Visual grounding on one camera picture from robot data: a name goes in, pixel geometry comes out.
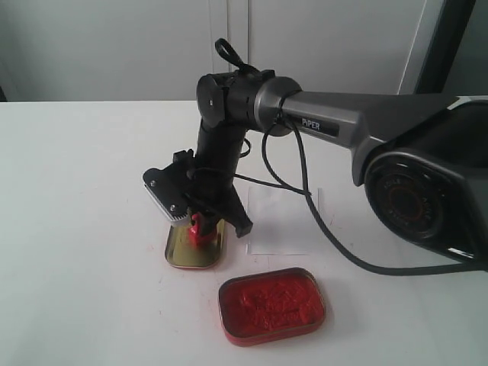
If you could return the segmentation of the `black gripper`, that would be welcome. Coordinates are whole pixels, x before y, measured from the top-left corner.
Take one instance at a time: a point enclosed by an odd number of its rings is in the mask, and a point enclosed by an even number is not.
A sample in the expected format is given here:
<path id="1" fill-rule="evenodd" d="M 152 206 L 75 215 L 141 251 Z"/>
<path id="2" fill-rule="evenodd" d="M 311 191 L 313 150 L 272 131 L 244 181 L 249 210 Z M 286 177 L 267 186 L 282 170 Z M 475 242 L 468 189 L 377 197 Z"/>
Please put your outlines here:
<path id="1" fill-rule="evenodd" d="M 221 220 L 233 226 L 239 238 L 252 229 L 233 185 L 245 136 L 244 127 L 200 126 L 188 192 L 191 212 L 198 218 L 199 237 L 214 237 Z"/>

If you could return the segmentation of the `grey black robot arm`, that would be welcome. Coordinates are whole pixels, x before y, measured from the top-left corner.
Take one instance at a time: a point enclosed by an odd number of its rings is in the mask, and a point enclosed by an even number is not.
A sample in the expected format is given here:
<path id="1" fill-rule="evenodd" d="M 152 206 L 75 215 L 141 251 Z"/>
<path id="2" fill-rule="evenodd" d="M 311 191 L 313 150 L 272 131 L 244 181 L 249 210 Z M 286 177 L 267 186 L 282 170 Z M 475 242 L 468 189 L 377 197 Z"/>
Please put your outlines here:
<path id="1" fill-rule="evenodd" d="M 233 174 L 248 130 L 299 130 L 349 149 L 352 181 L 402 239 L 463 262 L 487 259 L 487 99 L 303 91 L 271 70 L 203 76 L 191 197 L 242 213 Z"/>

